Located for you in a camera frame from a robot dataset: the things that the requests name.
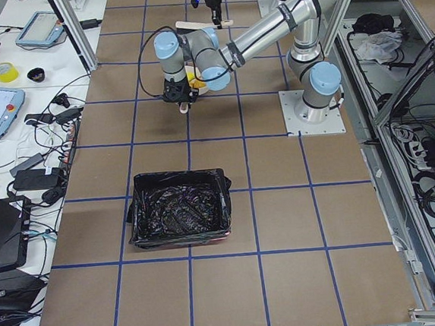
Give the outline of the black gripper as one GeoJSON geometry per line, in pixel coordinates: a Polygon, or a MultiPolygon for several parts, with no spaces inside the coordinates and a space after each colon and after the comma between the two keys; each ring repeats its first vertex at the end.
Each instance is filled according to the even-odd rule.
{"type": "Polygon", "coordinates": [[[191,89],[187,78],[164,80],[163,87],[162,99],[167,103],[195,103],[199,97],[198,90],[191,89]]]}
{"type": "Polygon", "coordinates": [[[206,6],[211,10],[212,20],[220,21],[222,19],[222,0],[206,0],[206,6]]]}

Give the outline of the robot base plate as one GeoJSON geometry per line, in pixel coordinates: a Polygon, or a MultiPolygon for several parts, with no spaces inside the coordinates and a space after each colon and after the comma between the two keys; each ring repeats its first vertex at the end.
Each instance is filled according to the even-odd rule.
{"type": "Polygon", "coordinates": [[[315,109],[304,102],[303,92],[279,92],[282,116],[289,137],[338,135],[347,132],[335,97],[330,100],[327,107],[315,109]]]}

